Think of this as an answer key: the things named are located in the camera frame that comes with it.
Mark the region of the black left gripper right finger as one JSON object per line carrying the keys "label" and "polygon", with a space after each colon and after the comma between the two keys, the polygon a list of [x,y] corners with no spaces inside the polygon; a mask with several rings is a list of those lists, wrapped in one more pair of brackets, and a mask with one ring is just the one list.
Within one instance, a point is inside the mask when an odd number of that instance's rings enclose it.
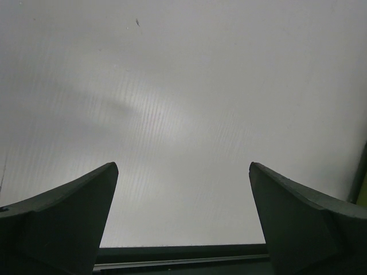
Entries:
{"label": "black left gripper right finger", "polygon": [[260,163],[249,179],[275,274],[366,274],[366,207]]}

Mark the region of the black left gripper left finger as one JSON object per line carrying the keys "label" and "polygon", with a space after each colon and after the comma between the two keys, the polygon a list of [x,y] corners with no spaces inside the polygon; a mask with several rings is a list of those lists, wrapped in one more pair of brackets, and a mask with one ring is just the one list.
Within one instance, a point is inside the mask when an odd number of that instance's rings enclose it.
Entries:
{"label": "black left gripper left finger", "polygon": [[1,274],[92,274],[118,174],[106,163],[1,207]]}

